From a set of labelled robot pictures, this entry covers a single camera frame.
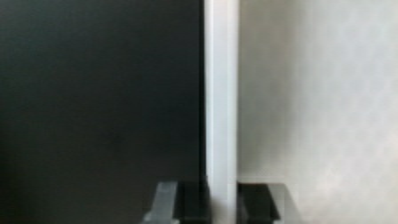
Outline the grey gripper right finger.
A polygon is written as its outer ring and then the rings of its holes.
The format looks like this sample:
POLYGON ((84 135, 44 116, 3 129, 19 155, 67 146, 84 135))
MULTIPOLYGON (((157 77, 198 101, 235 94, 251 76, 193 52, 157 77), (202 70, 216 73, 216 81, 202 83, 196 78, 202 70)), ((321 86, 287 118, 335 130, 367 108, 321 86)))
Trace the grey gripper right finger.
POLYGON ((237 224, 276 224, 282 220, 267 184, 239 184, 237 224))

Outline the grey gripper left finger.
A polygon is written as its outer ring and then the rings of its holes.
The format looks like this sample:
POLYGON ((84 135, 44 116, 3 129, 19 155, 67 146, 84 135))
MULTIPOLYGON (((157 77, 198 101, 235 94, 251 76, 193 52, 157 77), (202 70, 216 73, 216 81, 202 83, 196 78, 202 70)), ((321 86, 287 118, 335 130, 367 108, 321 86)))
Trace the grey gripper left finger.
POLYGON ((161 182, 141 224, 211 224, 211 189, 205 182, 161 182))

